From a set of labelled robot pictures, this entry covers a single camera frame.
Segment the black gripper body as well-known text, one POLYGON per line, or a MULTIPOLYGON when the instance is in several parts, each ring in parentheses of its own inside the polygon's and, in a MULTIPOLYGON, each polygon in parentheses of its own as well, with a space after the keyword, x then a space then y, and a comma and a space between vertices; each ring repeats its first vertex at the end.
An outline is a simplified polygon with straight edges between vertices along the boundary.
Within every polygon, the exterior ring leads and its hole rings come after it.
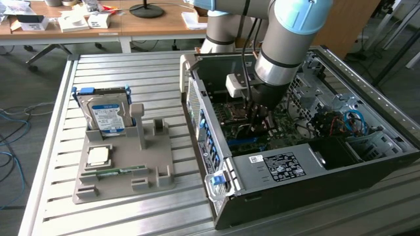
POLYGON ((279 105, 289 88, 290 84, 285 84, 281 86, 274 86, 270 84, 255 85, 251 89, 253 102, 273 111, 279 105))

